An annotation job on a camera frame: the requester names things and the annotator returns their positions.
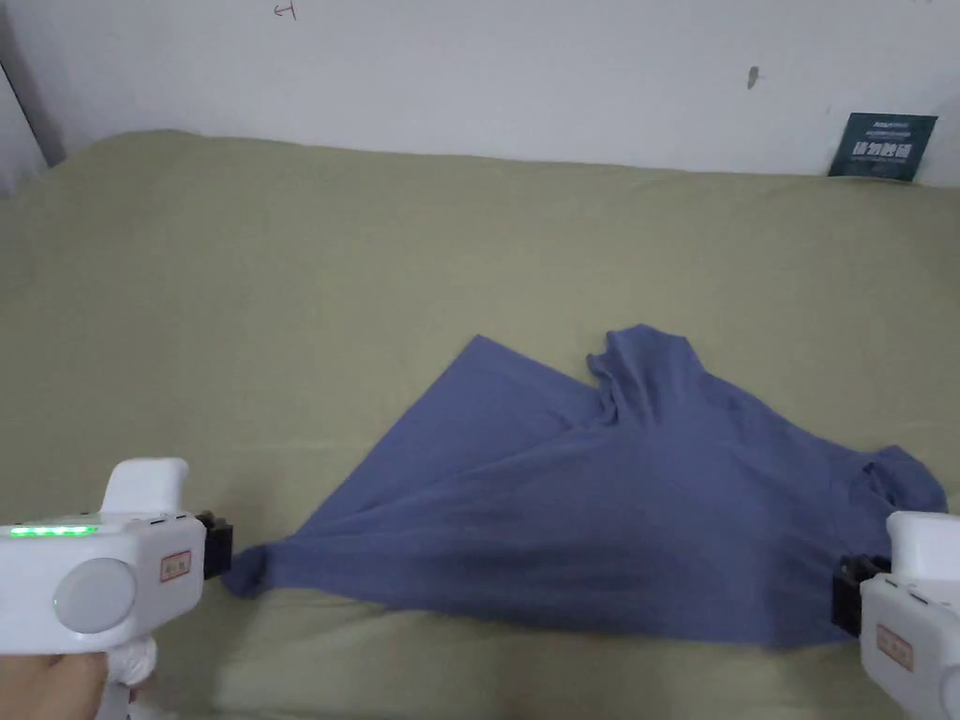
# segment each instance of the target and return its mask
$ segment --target hand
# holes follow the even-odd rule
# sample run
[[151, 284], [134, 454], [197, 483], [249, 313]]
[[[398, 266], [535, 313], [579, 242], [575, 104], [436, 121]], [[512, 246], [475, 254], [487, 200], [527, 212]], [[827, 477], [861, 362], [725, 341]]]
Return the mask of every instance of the hand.
[[103, 653], [0, 657], [0, 720], [94, 720], [106, 681]]

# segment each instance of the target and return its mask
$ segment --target green led light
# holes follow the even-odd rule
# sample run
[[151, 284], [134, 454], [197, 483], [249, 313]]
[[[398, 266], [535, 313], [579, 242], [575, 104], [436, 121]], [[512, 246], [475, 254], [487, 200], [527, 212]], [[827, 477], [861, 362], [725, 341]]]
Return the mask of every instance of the green led light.
[[59, 525], [57, 527], [15, 527], [12, 538], [80, 538], [97, 532], [96, 525]]

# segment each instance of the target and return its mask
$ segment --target white wall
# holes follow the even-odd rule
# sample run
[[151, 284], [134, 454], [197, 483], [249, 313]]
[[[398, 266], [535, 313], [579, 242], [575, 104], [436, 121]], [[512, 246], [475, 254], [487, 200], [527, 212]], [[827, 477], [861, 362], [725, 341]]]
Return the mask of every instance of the white wall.
[[53, 158], [180, 128], [823, 173], [851, 111], [916, 112], [941, 115], [919, 179], [960, 184], [956, 0], [295, 0], [297, 20], [276, 0], [6, 5], [0, 60]]
[[0, 196], [11, 195], [46, 168], [16, 95], [0, 70]]

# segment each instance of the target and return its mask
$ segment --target red label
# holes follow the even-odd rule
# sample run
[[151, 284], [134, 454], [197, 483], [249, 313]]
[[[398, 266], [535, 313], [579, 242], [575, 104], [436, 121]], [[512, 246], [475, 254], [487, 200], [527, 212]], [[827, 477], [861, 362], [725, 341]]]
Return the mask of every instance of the red label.
[[913, 645], [882, 625], [876, 626], [876, 647], [907, 672], [913, 672]]
[[165, 557], [160, 561], [160, 582], [166, 583], [189, 573], [192, 560], [193, 553], [189, 550]]

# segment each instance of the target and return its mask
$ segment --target wall mark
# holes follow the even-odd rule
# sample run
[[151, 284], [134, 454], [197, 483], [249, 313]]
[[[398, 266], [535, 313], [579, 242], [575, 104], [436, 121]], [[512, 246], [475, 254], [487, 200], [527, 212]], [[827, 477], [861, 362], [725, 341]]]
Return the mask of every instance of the wall mark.
[[290, 3], [286, 8], [282, 8], [280, 5], [274, 5], [274, 15], [277, 17], [283, 17], [287, 12], [290, 13], [295, 20], [297, 19], [297, 9], [294, 8], [293, 3]]
[[753, 90], [754, 85], [756, 85], [756, 81], [760, 80], [762, 77], [763, 76], [760, 75], [759, 65], [754, 65], [752, 68], [750, 68], [750, 72], [747, 73], [747, 89]]

